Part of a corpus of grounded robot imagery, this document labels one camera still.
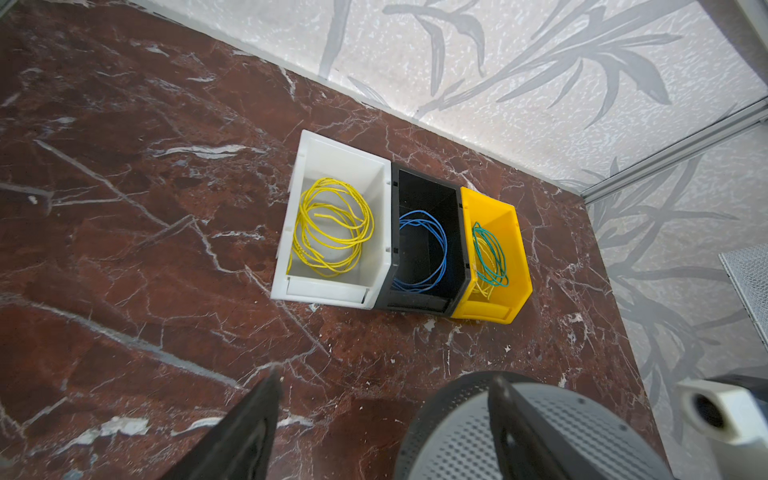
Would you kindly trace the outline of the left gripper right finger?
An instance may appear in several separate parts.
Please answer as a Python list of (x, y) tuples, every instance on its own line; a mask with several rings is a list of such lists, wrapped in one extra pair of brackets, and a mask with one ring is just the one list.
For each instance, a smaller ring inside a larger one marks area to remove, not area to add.
[(505, 479), (589, 479), (591, 464), (501, 376), (488, 391), (490, 426)]

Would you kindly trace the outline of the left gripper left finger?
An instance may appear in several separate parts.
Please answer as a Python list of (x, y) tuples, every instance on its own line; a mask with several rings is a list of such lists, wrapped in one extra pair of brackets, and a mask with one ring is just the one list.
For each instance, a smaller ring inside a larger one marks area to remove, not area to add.
[(179, 462), (165, 479), (264, 479), (277, 429), (282, 390), (272, 371)]

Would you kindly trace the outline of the grey perforated spool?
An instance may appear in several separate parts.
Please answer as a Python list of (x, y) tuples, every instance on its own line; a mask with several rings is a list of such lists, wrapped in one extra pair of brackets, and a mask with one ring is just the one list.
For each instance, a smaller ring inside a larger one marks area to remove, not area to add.
[(671, 478), (661, 456), (606, 407), (574, 391), (503, 371), (464, 375), (430, 398), (403, 439), (395, 478), (505, 479), (488, 410), (495, 376), (512, 384), (591, 464), (589, 479)]

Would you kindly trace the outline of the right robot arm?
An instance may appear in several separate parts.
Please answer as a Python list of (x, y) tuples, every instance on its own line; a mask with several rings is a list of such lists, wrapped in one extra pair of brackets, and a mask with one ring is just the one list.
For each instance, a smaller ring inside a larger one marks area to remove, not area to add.
[(686, 422), (703, 435), (724, 479), (767, 477), (767, 379), (735, 372), (678, 383)]

